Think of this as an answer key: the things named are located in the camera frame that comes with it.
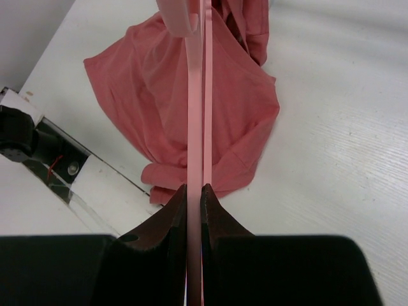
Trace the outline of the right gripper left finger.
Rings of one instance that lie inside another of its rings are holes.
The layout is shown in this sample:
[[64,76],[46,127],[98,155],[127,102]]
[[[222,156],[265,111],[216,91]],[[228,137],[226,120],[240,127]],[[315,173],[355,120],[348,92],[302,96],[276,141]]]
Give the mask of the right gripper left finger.
[[105,305],[183,305],[187,187],[117,238],[105,258]]

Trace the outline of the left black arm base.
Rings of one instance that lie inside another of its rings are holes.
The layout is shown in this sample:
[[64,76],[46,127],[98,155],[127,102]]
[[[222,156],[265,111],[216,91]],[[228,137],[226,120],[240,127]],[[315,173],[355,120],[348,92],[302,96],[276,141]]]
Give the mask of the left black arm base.
[[79,181],[87,161],[101,160],[7,87],[1,89],[1,155],[24,165],[67,205],[106,198]]

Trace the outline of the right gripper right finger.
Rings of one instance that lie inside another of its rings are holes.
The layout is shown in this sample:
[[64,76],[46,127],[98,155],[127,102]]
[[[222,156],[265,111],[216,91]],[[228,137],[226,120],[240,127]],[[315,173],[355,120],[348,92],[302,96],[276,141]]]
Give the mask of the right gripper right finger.
[[246,237],[252,233],[243,227],[222,207],[212,186],[205,184],[201,190],[201,304],[215,305],[219,287],[218,264],[215,260],[216,242],[224,237]]

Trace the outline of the pink t shirt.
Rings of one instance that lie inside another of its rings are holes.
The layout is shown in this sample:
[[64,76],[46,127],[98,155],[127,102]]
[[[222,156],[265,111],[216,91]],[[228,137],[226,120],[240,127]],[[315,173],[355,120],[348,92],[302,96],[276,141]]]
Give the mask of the pink t shirt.
[[[254,178],[279,113],[275,79],[263,71],[267,1],[213,1],[212,188],[219,197]],[[149,160],[141,180],[165,204],[187,180],[187,56],[159,13],[84,61],[96,99]]]

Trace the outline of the pink plastic hanger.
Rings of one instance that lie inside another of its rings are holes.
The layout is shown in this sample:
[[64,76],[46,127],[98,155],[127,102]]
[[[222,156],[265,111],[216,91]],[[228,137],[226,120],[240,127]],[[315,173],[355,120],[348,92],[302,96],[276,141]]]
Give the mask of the pink plastic hanger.
[[211,1],[158,1],[169,32],[185,40],[187,101],[186,303],[201,305],[201,188],[212,181],[213,22]]

